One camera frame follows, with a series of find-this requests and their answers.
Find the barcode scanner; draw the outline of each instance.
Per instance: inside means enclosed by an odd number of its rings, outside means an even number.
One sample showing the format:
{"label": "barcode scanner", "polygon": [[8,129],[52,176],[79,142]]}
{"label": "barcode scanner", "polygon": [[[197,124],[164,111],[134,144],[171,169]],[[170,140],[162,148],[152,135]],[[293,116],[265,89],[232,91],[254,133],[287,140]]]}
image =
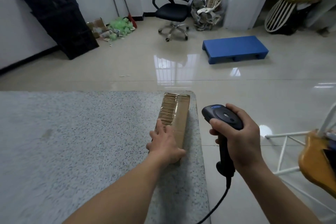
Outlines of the barcode scanner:
{"label": "barcode scanner", "polygon": [[[242,120],[230,109],[226,108],[223,105],[209,105],[202,109],[202,114],[204,119],[210,123],[211,119],[218,119],[237,130],[242,130],[244,125]],[[205,216],[201,221],[197,224],[203,223],[221,204],[224,200],[226,194],[229,191],[231,186],[231,179],[235,174],[235,166],[233,165],[233,161],[230,158],[229,151],[228,151],[228,139],[220,134],[218,136],[219,139],[219,154],[220,154],[220,162],[216,164],[217,171],[226,177],[226,190],[222,198],[216,204],[216,206]]]}

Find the hand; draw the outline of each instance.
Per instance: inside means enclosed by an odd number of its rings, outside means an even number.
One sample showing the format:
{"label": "hand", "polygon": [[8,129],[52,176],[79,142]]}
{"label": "hand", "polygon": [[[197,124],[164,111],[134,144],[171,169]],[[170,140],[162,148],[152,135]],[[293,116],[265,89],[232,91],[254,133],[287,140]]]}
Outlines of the hand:
{"label": "hand", "polygon": [[263,164],[258,125],[243,109],[232,104],[226,104],[226,107],[240,117],[244,128],[239,131],[221,120],[211,119],[210,134],[218,136],[216,143],[219,143],[222,135],[227,138],[227,149],[238,172],[245,167]]}
{"label": "hand", "polygon": [[158,119],[156,128],[158,134],[155,131],[149,132],[152,142],[148,143],[146,148],[149,150],[149,155],[155,156],[164,168],[169,164],[178,162],[180,158],[186,155],[186,151],[177,147],[171,126],[167,125],[165,132],[162,121]]}

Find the gray speckled mat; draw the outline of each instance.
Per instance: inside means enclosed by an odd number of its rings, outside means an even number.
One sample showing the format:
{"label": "gray speckled mat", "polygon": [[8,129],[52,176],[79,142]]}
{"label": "gray speckled mat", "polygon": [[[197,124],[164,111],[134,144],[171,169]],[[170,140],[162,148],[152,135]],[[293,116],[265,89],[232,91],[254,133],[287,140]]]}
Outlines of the gray speckled mat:
{"label": "gray speckled mat", "polygon": [[[146,223],[209,211],[196,98],[181,166],[161,176]],[[145,159],[164,92],[0,92],[1,223],[61,223]]]}

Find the blue plastic pallet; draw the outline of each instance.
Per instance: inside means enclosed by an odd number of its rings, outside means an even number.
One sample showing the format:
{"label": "blue plastic pallet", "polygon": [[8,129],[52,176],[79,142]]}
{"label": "blue plastic pallet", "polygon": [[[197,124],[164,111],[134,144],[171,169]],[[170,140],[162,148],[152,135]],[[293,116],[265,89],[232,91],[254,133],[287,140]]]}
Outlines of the blue plastic pallet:
{"label": "blue plastic pallet", "polygon": [[210,65],[225,58],[241,61],[254,55],[257,59],[264,59],[268,53],[268,49],[254,35],[204,40],[202,49],[207,52]]}

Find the tiled floor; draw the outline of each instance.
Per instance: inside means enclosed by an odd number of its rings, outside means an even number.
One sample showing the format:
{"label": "tiled floor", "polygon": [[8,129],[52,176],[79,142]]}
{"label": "tiled floor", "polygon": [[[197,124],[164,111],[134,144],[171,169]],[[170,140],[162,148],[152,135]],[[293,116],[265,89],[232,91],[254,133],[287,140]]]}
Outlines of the tiled floor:
{"label": "tiled floor", "polygon": [[[260,125],[261,134],[308,131],[318,127],[336,100],[336,34],[323,38],[313,31],[292,36],[270,35],[263,27],[245,33],[220,29],[191,30],[165,42],[157,30],[164,21],[146,18],[124,40],[97,48],[72,61],[54,53],[0,77],[0,90],[192,90],[198,108],[227,102],[244,108]],[[256,35],[270,50],[265,60],[209,65],[202,40]],[[215,168],[219,150],[210,126],[199,116],[210,207],[225,191],[225,180]],[[276,169],[282,139],[262,139],[267,164]],[[290,142],[284,167],[297,165],[300,146]],[[299,173],[284,175],[334,210],[335,201]],[[336,216],[300,195],[325,223]],[[267,223],[260,207],[236,173],[225,201],[212,216],[212,223]]]}

